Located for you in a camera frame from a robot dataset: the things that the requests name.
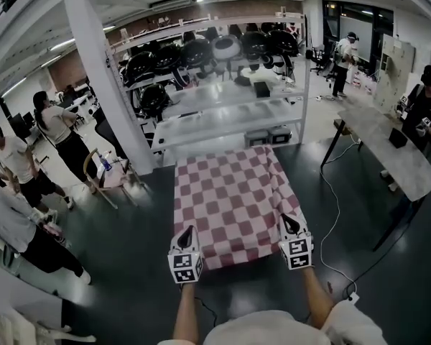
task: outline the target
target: black pants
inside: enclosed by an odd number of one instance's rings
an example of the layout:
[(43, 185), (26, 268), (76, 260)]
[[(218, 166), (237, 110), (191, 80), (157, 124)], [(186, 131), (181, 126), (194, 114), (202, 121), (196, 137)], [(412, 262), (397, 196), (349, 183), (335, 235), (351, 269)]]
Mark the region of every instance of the black pants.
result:
[[(89, 155), (89, 149), (83, 143), (80, 136), (72, 132), (68, 138), (56, 144), (56, 148), (60, 158), (62, 158), (62, 161), (64, 161), (72, 174), (80, 179), (80, 182), (84, 183), (87, 177), (83, 172), (83, 164)], [(94, 161), (90, 160), (86, 171), (93, 179), (96, 177), (98, 168)]]
[(46, 273), (65, 267), (78, 277), (83, 274), (83, 267), (78, 259), (39, 227), (27, 250), (21, 255)]
[(346, 73), (348, 72), (348, 69), (335, 65), (334, 71), (337, 74), (337, 76), (335, 77), (335, 82), (333, 84), (332, 94), (334, 96), (337, 96), (337, 92), (343, 92), (343, 88), (345, 87), (345, 81), (346, 81)]

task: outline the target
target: black cable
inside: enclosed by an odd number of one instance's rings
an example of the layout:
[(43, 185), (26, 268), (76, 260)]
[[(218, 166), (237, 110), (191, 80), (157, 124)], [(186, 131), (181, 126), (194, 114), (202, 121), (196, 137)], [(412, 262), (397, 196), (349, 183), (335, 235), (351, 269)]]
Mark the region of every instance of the black cable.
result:
[[(358, 281), (360, 278), (362, 278), (367, 272), (369, 272), (370, 270), (372, 270), (375, 266), (377, 266), (378, 263), (380, 263), (380, 261), (385, 258), (388, 253), (391, 251), (391, 249), (393, 249), (393, 247), (396, 245), (396, 243), (404, 236), (404, 234), (406, 233), (406, 231), (409, 229), (410, 227), (410, 223), (407, 224), (406, 228), (404, 229), (404, 231), (402, 232), (401, 235), (399, 235), (399, 238), (397, 238), (394, 243), (388, 248), (388, 250), (382, 254), (382, 256), (380, 258), (377, 259), (377, 261), (375, 263), (373, 263), (367, 270), (365, 270), (363, 273), (361, 273), (356, 279), (353, 280), (353, 282), (350, 282), (342, 291), (342, 298), (348, 299), (350, 294), (348, 292), (348, 289), (350, 286), (354, 285), (354, 283), (356, 281)], [(346, 292), (346, 298), (343, 297), (343, 292)]]
[(216, 327), (216, 323), (217, 323), (217, 313), (214, 311), (214, 310), (212, 310), (212, 309), (210, 309), (204, 302), (203, 302), (203, 299), (201, 299), (201, 298), (199, 298), (198, 296), (195, 296), (195, 299), (196, 300), (199, 300), (200, 302), (201, 302), (201, 305), (204, 307), (204, 308), (206, 308), (208, 311), (210, 311), (211, 312), (211, 314), (213, 315), (213, 317), (214, 317), (214, 322), (213, 322), (213, 327)]

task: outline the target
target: black shorts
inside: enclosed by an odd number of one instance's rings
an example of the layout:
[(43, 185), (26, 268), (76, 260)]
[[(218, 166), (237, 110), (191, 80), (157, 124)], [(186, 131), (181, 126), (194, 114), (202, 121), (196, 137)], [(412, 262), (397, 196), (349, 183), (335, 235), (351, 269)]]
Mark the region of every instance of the black shorts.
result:
[(31, 207), (37, 207), (42, 200), (42, 195), (52, 194), (56, 191), (54, 184), (43, 171), (38, 172), (38, 178), (21, 184), (21, 193)]

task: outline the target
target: woman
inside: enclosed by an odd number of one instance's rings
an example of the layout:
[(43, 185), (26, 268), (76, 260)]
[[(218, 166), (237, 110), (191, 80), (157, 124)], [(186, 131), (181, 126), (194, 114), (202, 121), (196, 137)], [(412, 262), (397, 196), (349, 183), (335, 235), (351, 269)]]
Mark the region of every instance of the woman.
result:
[(36, 221), (27, 203), (0, 187), (0, 239), (43, 272), (65, 267), (89, 285), (91, 276), (66, 248), (40, 228), (43, 224), (43, 220)]
[[(80, 136), (70, 130), (68, 124), (73, 124), (77, 119), (77, 114), (67, 111), (59, 106), (51, 106), (46, 92), (40, 91), (34, 95), (35, 119), (42, 132), (54, 144), (60, 158), (67, 165), (69, 170), (82, 183), (85, 183), (92, 194), (96, 192), (96, 187), (88, 181), (83, 172), (83, 163), (89, 155), (89, 150), (81, 140)], [(87, 172), (95, 183), (99, 183), (97, 167), (94, 161), (88, 163)]]

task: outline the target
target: pink and white checkered cloth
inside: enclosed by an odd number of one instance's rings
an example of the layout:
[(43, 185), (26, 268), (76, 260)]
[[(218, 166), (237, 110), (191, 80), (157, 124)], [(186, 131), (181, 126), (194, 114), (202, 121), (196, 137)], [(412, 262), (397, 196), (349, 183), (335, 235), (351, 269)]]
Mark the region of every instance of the pink and white checkered cloth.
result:
[(210, 270), (277, 251), (281, 213), (305, 219), (271, 146), (176, 164), (175, 233), (197, 227)]

